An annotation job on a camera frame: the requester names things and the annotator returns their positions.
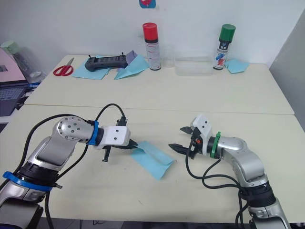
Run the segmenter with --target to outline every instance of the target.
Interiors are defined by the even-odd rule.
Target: scissors
[[[73,62],[74,58],[72,58],[71,60],[69,60],[69,62],[64,65],[61,66],[57,69],[55,69],[53,71],[53,74],[56,76],[67,76],[67,75],[71,75],[73,72],[73,67],[71,66],[71,63]]]

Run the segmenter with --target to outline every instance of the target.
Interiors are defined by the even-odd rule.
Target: blue ring
[[[49,186],[43,186],[43,185],[35,185],[35,184],[31,184],[31,183],[28,183],[24,180],[20,180],[19,178],[15,177],[11,172],[9,171],[6,171],[4,174],[3,174],[3,177],[6,178],[6,179],[9,179],[11,180],[12,182],[20,185],[20,186],[23,186],[23,187],[28,187],[28,188],[31,188],[31,189],[35,189],[35,190],[39,190],[39,191],[44,191],[44,192],[48,192],[48,191],[51,191],[53,187],[49,187]]]
[[[89,142],[87,143],[87,145],[95,146],[95,139],[97,137],[98,130],[99,130],[99,122],[94,121],[94,131],[93,131],[92,137],[89,140]]]

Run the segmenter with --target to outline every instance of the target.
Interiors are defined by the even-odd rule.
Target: red cap
[[[144,38],[149,41],[158,39],[158,30],[155,23],[145,23],[143,24]]]

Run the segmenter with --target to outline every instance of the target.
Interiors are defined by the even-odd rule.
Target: black remote controller
[[[97,69],[104,69],[104,68],[125,68],[127,67],[126,56],[124,53],[120,56],[110,56],[110,57],[91,57],[89,55],[89,59],[85,63],[85,68],[90,71],[94,72]]]

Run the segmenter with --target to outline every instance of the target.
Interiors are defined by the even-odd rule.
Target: blue paper
[[[173,159],[148,142],[139,142],[132,158],[144,167],[154,178],[160,180],[173,163]]]
[[[85,78],[91,80],[101,80],[110,71],[110,68],[106,68],[106,69],[99,69],[94,72],[90,72],[85,68],[86,62],[87,61],[82,63],[79,68],[75,69],[75,71],[72,73],[73,77]]]
[[[230,71],[230,73],[241,73],[246,70],[246,68],[249,66],[249,63],[233,59],[226,61],[224,65]]]
[[[140,73],[149,67],[142,55],[137,55],[134,60],[126,67],[121,69],[115,76],[115,80]]]

